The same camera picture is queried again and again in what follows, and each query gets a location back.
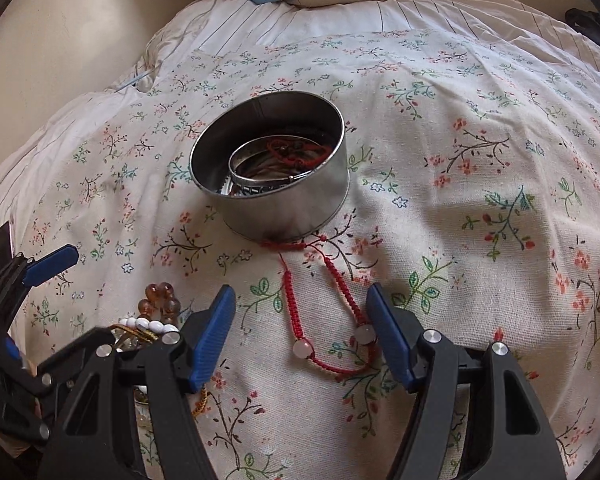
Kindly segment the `gold bangle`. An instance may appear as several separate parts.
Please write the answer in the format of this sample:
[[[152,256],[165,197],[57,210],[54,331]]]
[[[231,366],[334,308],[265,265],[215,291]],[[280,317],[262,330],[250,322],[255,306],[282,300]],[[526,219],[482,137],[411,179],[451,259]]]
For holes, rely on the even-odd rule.
[[[158,340],[157,335],[143,328],[114,324],[109,326],[109,330],[114,335],[114,348],[117,352],[138,350]]]

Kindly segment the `silver bangle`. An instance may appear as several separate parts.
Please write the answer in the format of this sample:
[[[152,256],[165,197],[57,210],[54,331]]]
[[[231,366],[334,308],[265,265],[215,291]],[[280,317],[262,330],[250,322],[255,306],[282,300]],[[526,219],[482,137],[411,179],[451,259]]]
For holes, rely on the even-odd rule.
[[[230,180],[246,188],[291,184],[329,158],[332,148],[304,136],[276,134],[248,141],[230,155]]]

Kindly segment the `round metal tin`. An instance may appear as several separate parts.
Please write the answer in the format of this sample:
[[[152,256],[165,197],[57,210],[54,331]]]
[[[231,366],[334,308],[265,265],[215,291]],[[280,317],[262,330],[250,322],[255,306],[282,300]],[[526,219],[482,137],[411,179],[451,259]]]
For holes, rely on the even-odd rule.
[[[298,240],[346,200],[346,123],[317,94],[261,94],[204,129],[189,171],[235,233],[255,242]]]

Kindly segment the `floral bed sheet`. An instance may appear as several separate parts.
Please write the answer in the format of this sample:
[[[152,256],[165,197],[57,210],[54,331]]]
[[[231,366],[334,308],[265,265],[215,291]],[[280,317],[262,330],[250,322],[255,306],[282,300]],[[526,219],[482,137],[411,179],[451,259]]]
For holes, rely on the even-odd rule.
[[[348,197],[295,250],[233,233],[188,170],[212,122],[274,91],[344,118]],[[34,362],[128,320],[152,282],[186,311],[233,286],[197,417],[223,479],[385,478],[412,401],[354,338],[374,283],[458,344],[513,351],[568,478],[600,450],[600,71],[535,36],[195,36],[149,90],[73,105],[0,170],[5,221],[29,255],[79,252],[16,319]]]

